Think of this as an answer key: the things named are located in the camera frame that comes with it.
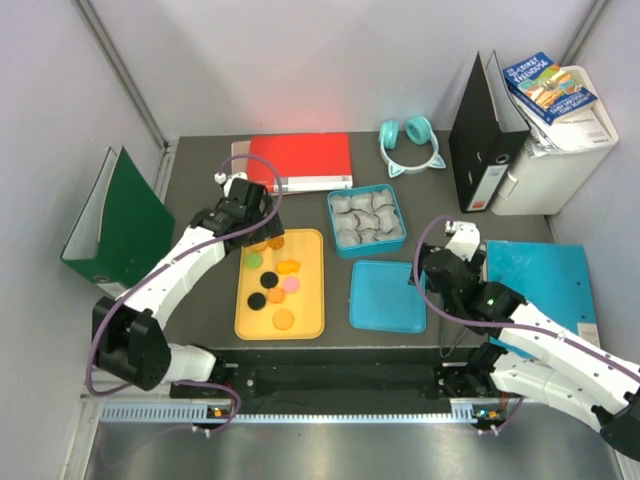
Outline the black cookie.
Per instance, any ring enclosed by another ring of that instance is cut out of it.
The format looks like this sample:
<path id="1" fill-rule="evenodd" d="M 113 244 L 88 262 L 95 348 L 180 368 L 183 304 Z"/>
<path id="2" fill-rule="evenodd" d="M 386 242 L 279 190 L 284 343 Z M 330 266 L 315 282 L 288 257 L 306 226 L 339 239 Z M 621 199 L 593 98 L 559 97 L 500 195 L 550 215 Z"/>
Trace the black cookie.
<path id="1" fill-rule="evenodd" d="M 260 284 L 265 289 L 273 289 L 279 283 L 279 277 L 276 273 L 272 271 L 264 272 L 260 276 Z"/>
<path id="2" fill-rule="evenodd" d="M 266 297 L 263 293 L 254 292 L 249 295 L 247 305 L 251 310 L 259 311 L 266 305 Z"/>

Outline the orange fish shaped cookie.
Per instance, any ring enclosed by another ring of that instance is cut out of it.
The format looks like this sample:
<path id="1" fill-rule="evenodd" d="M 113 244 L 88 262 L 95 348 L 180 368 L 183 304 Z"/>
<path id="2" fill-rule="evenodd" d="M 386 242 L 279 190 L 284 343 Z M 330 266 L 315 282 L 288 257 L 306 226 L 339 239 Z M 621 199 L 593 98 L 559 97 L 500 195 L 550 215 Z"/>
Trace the orange fish shaped cookie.
<path id="1" fill-rule="evenodd" d="M 296 260 L 281 261 L 276 265 L 276 271 L 282 275 L 296 274 L 301 264 Z"/>

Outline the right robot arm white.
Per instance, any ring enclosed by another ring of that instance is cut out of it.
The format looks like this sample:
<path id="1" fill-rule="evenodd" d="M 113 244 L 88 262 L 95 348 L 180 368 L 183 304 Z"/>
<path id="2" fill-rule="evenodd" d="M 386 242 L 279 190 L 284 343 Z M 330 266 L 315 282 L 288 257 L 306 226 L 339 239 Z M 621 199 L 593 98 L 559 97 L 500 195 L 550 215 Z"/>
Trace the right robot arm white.
<path id="1" fill-rule="evenodd" d="M 508 286 L 484 280 L 480 244 L 474 223 L 438 216 L 419 237 L 409 277 L 431 311 L 489 336 L 467 362 L 469 388 L 543 403 L 637 460 L 638 364 L 581 338 Z"/>

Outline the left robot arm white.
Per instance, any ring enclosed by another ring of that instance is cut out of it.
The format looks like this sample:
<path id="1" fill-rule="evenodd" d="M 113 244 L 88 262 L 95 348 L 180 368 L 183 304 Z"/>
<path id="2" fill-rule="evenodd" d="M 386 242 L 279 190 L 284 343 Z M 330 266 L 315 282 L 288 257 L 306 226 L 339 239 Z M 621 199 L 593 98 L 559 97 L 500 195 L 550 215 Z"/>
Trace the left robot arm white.
<path id="1" fill-rule="evenodd" d="M 150 391 L 192 382 L 205 396 L 226 387 L 227 374 L 205 348 L 169 343 L 164 328 L 196 283 L 229 253 L 283 235 L 280 201 L 243 174 L 220 174 L 223 196 L 198 212 L 170 252 L 117 298 L 101 298 L 92 311 L 87 369 L 100 369 L 125 385 Z"/>

